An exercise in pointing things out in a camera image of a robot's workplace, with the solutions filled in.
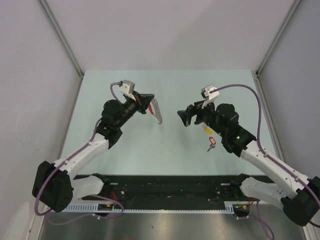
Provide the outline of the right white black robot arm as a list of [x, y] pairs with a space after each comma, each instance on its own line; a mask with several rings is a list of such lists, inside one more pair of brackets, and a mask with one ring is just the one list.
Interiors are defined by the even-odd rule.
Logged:
[[216, 132], [228, 153], [251, 163], [273, 181], [265, 183], [246, 176], [230, 188], [231, 196], [237, 201], [247, 196], [262, 200], [282, 209], [295, 224], [302, 227], [309, 224], [320, 210], [320, 178], [310, 178], [268, 153], [258, 139], [239, 124], [239, 114], [232, 104], [202, 105], [203, 102], [198, 101], [177, 111], [184, 126], [189, 126], [192, 117], [196, 117], [195, 124], [205, 124]]

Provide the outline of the right aluminium frame post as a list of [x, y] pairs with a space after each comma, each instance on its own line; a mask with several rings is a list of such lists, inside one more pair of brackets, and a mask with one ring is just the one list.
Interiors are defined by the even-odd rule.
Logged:
[[294, 0], [289, 7], [289, 10], [287, 14], [284, 17], [284, 20], [282, 21], [279, 29], [277, 30], [270, 46], [268, 47], [261, 63], [259, 64], [257, 70], [255, 71], [255, 75], [259, 78], [262, 72], [264, 71], [267, 63], [271, 59], [272, 55], [274, 54], [274, 51], [276, 50], [277, 46], [279, 45], [281, 39], [283, 38], [285, 32], [289, 28], [293, 18], [295, 17], [296, 13], [298, 12], [298, 9], [300, 5], [304, 2], [304, 0]]

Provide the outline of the left aluminium frame post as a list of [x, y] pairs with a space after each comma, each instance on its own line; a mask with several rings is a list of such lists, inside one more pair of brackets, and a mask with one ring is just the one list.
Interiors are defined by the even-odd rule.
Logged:
[[62, 49], [64, 50], [64, 52], [66, 53], [68, 59], [70, 60], [74, 70], [76, 71], [77, 75], [83, 79], [84, 77], [84, 71], [82, 70], [79, 62], [77, 61], [77, 58], [59, 24], [59, 22], [57, 21], [57, 18], [55, 17], [54, 12], [52, 11], [50, 5], [48, 4], [47, 0], [37, 0], [36, 1], [44, 16], [46, 17], [49, 25], [51, 26], [54, 34], [56, 35]]

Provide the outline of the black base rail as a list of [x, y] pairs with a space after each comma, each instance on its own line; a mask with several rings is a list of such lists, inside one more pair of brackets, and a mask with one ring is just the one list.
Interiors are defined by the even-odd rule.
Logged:
[[200, 209], [222, 202], [249, 202], [235, 175], [107, 175], [109, 184], [100, 194], [119, 201], [124, 208]]

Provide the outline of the silver red keyring holder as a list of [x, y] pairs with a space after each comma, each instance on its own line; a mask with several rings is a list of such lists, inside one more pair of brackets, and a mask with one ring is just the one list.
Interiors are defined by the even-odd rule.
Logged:
[[153, 98], [148, 106], [149, 112], [157, 119], [158, 124], [163, 123], [162, 113], [156, 98]]

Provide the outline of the aluminium frame post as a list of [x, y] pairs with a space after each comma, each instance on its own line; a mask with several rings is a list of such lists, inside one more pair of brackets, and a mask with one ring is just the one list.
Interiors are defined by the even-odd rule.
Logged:
[[59, 22], [57, 21], [57, 18], [55, 17], [54, 12], [52, 11], [50, 5], [48, 4], [47, 0], [37, 0], [36, 1], [44, 16], [46, 17], [49, 25], [51, 26], [54, 34], [56, 35], [62, 49], [64, 50], [64, 52], [66, 53], [68, 59], [70, 60], [74, 70], [76, 71], [77, 75], [83, 79], [84, 77], [84, 71], [82, 70], [79, 62], [77, 61], [77, 58], [59, 24]]
[[282, 21], [279, 29], [277, 30], [270, 46], [268, 47], [261, 63], [259, 64], [257, 70], [255, 71], [255, 75], [259, 78], [262, 72], [264, 71], [267, 63], [271, 59], [272, 55], [274, 54], [274, 51], [276, 50], [277, 46], [279, 45], [281, 39], [283, 38], [285, 32], [289, 28], [293, 18], [295, 17], [296, 13], [298, 12], [298, 9], [300, 5], [304, 2], [304, 0], [294, 0], [289, 7], [289, 10], [287, 14], [284, 17], [284, 20]]

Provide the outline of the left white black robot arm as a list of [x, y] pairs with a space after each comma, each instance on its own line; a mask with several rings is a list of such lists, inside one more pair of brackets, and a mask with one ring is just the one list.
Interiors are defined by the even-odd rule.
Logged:
[[36, 172], [32, 195], [35, 197], [34, 211], [37, 216], [39, 203], [45, 204], [50, 211], [62, 212], [73, 200], [95, 196], [105, 200], [110, 196], [110, 180], [94, 173], [86, 178], [76, 179], [76, 175], [94, 158], [113, 147], [122, 135], [122, 126], [135, 114], [145, 114], [154, 94], [126, 94], [126, 101], [120, 103], [108, 100], [96, 122], [91, 138], [69, 156], [53, 163], [42, 162]]

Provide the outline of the key with yellow tag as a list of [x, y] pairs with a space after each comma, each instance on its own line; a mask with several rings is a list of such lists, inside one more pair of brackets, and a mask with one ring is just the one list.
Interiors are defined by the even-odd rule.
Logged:
[[206, 133], [210, 135], [213, 133], [213, 130], [210, 127], [208, 127], [205, 123], [202, 125], [202, 127]]

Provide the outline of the key with red tag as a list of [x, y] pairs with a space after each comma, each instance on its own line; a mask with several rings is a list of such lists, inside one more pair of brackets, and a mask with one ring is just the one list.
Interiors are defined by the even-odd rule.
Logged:
[[213, 150], [217, 144], [216, 140], [212, 136], [209, 137], [209, 142], [210, 142], [210, 144], [209, 144], [209, 148], [208, 148], [207, 152], [209, 152], [210, 150]]

